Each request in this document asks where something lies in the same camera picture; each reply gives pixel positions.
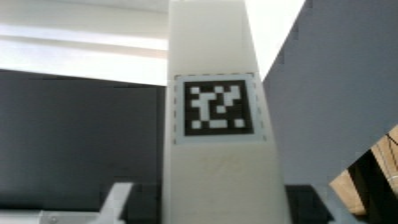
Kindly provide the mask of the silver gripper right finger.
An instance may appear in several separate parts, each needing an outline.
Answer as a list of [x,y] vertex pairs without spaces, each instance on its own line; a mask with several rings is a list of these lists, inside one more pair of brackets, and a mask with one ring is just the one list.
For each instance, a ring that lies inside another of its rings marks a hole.
[[327,185],[288,185],[286,194],[293,224],[365,224]]

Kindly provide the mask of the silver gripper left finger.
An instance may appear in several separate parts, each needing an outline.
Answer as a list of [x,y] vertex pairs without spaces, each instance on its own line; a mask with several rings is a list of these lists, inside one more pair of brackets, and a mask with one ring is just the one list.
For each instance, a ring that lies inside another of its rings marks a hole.
[[39,213],[39,224],[126,224],[121,215],[132,188],[132,182],[119,182],[112,185],[98,212],[43,211]]

